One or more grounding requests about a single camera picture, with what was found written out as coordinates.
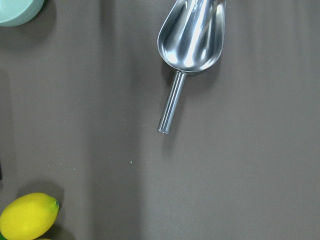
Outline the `light green bowl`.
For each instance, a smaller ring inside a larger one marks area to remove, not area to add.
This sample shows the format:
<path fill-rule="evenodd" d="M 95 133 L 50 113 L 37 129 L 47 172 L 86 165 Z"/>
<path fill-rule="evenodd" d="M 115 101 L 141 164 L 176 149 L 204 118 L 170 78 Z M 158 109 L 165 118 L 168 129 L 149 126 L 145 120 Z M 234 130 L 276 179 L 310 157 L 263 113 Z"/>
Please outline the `light green bowl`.
<path fill-rule="evenodd" d="M 44 0 L 1 0 L 0 26 L 16 27 L 32 20 L 42 9 Z"/>

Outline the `green lime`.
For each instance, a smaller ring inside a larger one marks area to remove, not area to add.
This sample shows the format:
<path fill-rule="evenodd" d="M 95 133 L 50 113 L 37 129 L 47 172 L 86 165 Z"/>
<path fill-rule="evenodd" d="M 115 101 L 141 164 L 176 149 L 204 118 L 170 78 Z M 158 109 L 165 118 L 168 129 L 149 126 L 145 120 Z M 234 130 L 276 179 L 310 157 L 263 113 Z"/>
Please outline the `green lime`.
<path fill-rule="evenodd" d="M 7 240 L 7 239 L 0 233 L 0 240 Z"/>

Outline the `steel ice scoop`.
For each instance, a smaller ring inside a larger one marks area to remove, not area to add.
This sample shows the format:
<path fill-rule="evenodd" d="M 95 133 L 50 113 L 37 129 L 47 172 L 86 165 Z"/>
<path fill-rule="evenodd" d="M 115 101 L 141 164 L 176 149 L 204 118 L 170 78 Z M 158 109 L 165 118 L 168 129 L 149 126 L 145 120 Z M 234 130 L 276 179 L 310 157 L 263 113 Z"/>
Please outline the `steel ice scoop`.
<path fill-rule="evenodd" d="M 225 15 L 224 0 L 174 3 L 157 37 L 159 55 L 175 71 L 158 132 L 169 134 L 186 77 L 218 62 L 224 45 Z"/>

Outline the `yellow lemon upper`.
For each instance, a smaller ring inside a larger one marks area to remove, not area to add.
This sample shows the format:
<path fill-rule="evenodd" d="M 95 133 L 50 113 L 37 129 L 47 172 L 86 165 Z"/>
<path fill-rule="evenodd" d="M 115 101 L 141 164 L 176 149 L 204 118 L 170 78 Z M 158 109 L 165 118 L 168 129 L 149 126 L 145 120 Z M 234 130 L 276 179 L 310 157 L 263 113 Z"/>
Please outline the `yellow lemon upper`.
<path fill-rule="evenodd" d="M 59 201 L 45 193 L 29 193 L 11 202 L 0 214 L 0 233 L 7 240 L 35 240 L 55 223 Z"/>

